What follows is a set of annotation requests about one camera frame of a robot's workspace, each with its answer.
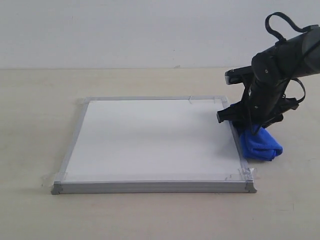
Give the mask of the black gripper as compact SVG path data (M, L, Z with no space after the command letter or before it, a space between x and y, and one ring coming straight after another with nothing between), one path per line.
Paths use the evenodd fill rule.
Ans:
M297 98L286 97L288 84L287 80L264 82L254 77L241 101L217 111L218 123L231 121L236 127L256 130L281 122L285 112L298 108Z

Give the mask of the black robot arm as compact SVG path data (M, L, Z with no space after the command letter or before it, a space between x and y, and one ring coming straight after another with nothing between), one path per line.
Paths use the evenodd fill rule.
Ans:
M300 34L257 53L246 67L225 72L227 85L244 85L239 102L217 112L219 123L267 128L296 110L300 100L285 96L290 81L320 72L320 28Z

